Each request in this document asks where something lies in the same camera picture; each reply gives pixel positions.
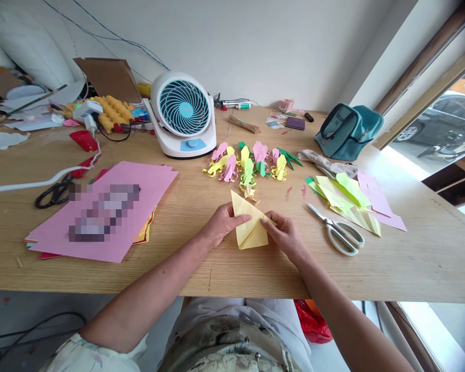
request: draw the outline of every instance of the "wooden table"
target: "wooden table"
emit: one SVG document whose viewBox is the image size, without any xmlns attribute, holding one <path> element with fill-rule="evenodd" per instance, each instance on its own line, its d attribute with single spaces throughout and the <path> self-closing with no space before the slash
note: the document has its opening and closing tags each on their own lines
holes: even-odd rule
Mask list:
<svg viewBox="0 0 465 372">
<path fill-rule="evenodd" d="M 255 107 L 235 115 L 261 127 L 261 134 L 229 125 L 231 113 L 216 111 L 218 143 L 237 148 L 245 141 L 262 141 L 269 148 L 297 153 L 320 149 L 313 140 L 326 115 L 314 113 L 314 123 L 305 131 L 272 130 L 264 123 L 270 109 Z M 84 161 L 88 154 L 72 141 L 67 128 L 34 132 L 31 138 L 8 150 L 0 150 L 0 185 L 45 180 L 59 170 Z M 159 203 L 150 230 L 150 242 L 132 247 L 120 264 L 70 257 L 46 261 L 26 249 L 23 238 L 53 215 L 58 207 L 35 210 L 33 201 L 44 191 L 29 189 L 0 194 L 0 289 L 115 293 L 154 267 L 192 237 L 216 207 L 230 201 L 226 183 L 207 177 L 205 158 L 173 160 L 160 150 L 148 133 L 132 133 L 121 143 L 100 134 L 102 157 L 95 169 L 77 182 L 87 183 L 101 169 L 121 160 L 172 165 L 179 171 Z M 264 212 L 276 209 L 296 221 L 308 246 L 345 293 L 358 300 L 465 302 L 465 216 L 440 196 L 393 164 L 373 146 L 367 146 L 355 162 L 376 177 L 393 211 L 402 216 L 408 232 L 382 225 L 382 238 L 359 228 L 366 244 L 360 254 L 346 257 L 329 244 L 323 224 L 310 213 L 309 202 L 329 218 L 325 201 L 307 188 L 304 179 L 321 175 L 311 163 L 288 170 L 286 181 L 257 178 L 255 196 Z M 16 257 L 23 267 L 19 267 Z M 228 235 L 200 265 L 182 295 L 223 297 L 307 298 L 306 288 L 295 267 L 277 249 L 268 246 L 240 251 L 235 233 Z"/>
</svg>

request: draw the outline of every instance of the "teal handbag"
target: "teal handbag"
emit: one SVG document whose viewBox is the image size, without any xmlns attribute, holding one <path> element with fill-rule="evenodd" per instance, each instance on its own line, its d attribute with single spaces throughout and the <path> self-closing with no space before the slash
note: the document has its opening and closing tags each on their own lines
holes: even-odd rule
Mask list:
<svg viewBox="0 0 465 372">
<path fill-rule="evenodd" d="M 339 103 L 325 119 L 314 140 L 331 159 L 354 161 L 384 124 L 381 114 L 366 106 Z"/>
</svg>

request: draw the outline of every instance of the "forearm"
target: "forearm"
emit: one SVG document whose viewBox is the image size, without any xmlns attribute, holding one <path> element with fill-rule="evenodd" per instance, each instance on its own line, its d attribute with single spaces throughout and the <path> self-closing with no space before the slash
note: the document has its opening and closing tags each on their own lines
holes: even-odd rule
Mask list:
<svg viewBox="0 0 465 372">
<path fill-rule="evenodd" d="M 413 372 L 399 350 L 357 309 L 310 253 L 294 262 L 352 372 Z"/>
<path fill-rule="evenodd" d="M 114 298 L 80 332 L 96 345 L 118 352 L 133 350 L 175 300 L 211 249 L 199 233 Z"/>
</svg>

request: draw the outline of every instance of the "motorcycle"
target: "motorcycle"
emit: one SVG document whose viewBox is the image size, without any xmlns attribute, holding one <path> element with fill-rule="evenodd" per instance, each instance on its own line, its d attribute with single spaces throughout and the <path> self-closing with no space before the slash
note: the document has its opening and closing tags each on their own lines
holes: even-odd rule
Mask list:
<svg viewBox="0 0 465 372">
<path fill-rule="evenodd" d="M 429 147 L 424 152 L 418 154 L 417 158 L 434 154 L 444 159 L 456 159 L 465 154 L 465 138 L 461 134 L 449 131 L 441 138 L 444 141 L 444 145 Z"/>
</svg>

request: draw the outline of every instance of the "purple notebook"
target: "purple notebook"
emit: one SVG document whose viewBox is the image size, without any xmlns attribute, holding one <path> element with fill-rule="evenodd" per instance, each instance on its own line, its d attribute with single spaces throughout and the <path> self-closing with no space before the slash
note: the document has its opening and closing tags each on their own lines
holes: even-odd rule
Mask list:
<svg viewBox="0 0 465 372">
<path fill-rule="evenodd" d="M 286 126 L 288 128 L 305 130 L 305 120 L 299 118 L 288 117 L 286 119 Z"/>
</svg>

